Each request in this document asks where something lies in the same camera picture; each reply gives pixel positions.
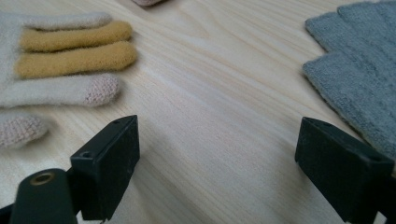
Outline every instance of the glove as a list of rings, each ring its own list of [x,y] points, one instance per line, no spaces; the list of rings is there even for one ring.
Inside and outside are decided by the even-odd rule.
[[[139,6],[142,7],[148,7],[148,6],[152,6],[156,3],[159,3],[163,0],[134,0],[134,2],[136,2]]]
[[[0,107],[107,104],[120,90],[117,77],[76,74],[121,70],[136,56],[126,41],[131,26],[106,13],[59,17],[0,13],[0,30]],[[20,147],[46,130],[37,116],[0,114],[0,148]]]
[[[305,27],[329,51],[304,65],[310,82],[367,142],[396,159],[396,2],[339,7]]]

